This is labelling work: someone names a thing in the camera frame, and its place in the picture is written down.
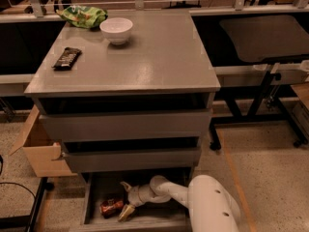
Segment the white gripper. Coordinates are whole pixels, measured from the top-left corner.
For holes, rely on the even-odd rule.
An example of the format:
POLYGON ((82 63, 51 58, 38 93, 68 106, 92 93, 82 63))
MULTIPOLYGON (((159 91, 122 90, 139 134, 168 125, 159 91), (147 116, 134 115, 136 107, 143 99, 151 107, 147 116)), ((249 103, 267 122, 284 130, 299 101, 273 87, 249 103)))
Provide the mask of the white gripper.
POLYGON ((127 182, 121 182, 125 191, 128 193, 127 200, 129 204, 125 204, 118 216, 118 222, 126 221, 134 212, 135 207, 142 206, 148 202, 155 202, 156 194, 149 185, 132 187, 127 182))

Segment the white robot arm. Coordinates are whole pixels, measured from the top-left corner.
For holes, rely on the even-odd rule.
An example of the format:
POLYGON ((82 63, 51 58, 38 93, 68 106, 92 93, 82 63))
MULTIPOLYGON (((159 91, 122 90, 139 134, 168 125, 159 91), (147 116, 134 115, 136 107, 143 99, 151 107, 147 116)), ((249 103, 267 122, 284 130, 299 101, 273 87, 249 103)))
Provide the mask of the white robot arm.
POLYGON ((171 199, 182 204, 189 212, 193 232, 239 232, 240 208, 234 197, 213 177, 199 175, 187 187, 153 176, 143 186, 121 182, 128 203, 118 221, 125 221, 137 207, 146 203, 165 203, 171 199))

